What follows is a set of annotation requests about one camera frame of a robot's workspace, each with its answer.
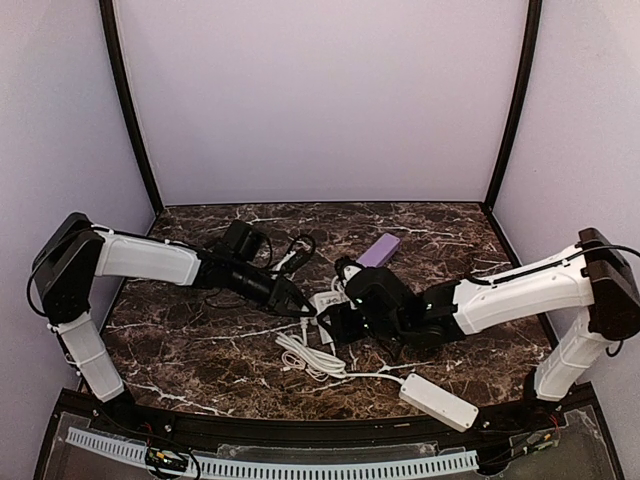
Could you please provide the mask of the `white plug with cable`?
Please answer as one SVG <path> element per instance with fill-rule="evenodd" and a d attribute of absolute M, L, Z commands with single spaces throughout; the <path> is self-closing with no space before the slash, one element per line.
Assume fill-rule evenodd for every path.
<path fill-rule="evenodd" d="M 344 361 L 335 354 L 311 348 L 302 335 L 278 332 L 275 343 L 282 349 L 281 362 L 284 372 L 301 371 L 317 382 L 324 382 L 330 378 L 336 380 L 371 378 L 389 380 L 401 385 L 404 381 L 386 373 L 348 371 Z"/>

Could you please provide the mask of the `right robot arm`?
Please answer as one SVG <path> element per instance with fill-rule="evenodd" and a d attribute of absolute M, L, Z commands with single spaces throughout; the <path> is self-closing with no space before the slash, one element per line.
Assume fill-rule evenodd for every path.
<path fill-rule="evenodd" d="M 316 320 L 340 345 L 372 337 L 429 349 L 512 320 L 575 308 L 573 326 L 527 377 L 526 397 L 556 403 L 610 345 L 639 332 L 639 291 L 623 256 L 627 250 L 587 228 L 576 244 L 541 261 L 421 293 L 386 267 L 343 257 L 335 269 L 347 299 Z"/>

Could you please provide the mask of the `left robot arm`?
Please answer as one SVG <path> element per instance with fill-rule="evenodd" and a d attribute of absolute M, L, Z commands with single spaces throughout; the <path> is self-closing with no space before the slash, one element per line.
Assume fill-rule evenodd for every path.
<path fill-rule="evenodd" d="M 289 248 L 279 264 L 254 259 L 268 236 L 233 221 L 205 247 L 121 232 L 71 213 L 36 255 L 26 282 L 32 312 L 46 319 L 62 351 L 101 403 L 126 394 L 91 315 L 96 279 L 139 279 L 198 290 L 228 290 L 275 316 L 310 318 L 316 308 L 289 278 L 308 253 Z"/>

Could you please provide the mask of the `white cube socket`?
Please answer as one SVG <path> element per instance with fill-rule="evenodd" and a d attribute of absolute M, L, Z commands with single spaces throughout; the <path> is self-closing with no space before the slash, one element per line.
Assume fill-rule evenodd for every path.
<path fill-rule="evenodd" d="M 314 294 L 310 298 L 310 303 L 315 307 L 317 312 L 324 311 L 326 308 L 347 302 L 348 298 L 340 291 L 325 291 Z"/>

